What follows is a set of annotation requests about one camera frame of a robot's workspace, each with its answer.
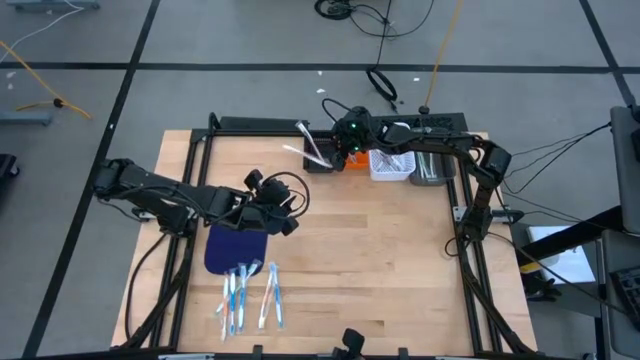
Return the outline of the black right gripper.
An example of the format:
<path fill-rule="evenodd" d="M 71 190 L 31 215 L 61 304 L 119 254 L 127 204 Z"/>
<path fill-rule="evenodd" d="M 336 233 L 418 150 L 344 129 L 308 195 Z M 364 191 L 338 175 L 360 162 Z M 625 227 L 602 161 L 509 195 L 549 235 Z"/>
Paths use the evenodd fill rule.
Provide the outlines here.
<path fill-rule="evenodd" d="M 381 124 L 335 124 L 332 128 L 333 141 L 336 151 L 331 155 L 330 163 L 337 172 L 342 172 L 349 165 L 358 163 L 355 152 L 364 152 L 375 148 L 376 143 L 387 127 Z"/>

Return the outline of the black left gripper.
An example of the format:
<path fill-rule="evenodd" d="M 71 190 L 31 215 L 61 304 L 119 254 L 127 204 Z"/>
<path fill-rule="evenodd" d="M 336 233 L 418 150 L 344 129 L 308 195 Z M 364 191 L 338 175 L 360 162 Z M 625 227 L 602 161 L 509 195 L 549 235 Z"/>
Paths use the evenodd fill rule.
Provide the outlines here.
<path fill-rule="evenodd" d="M 244 179 L 245 186 L 250 191 L 259 191 L 263 175 L 258 169 L 253 169 Z M 234 209 L 233 222 L 240 231 L 257 231 L 269 235 L 291 235 L 299 222 L 291 215 L 292 209 L 288 203 L 261 204 L 249 202 Z"/>

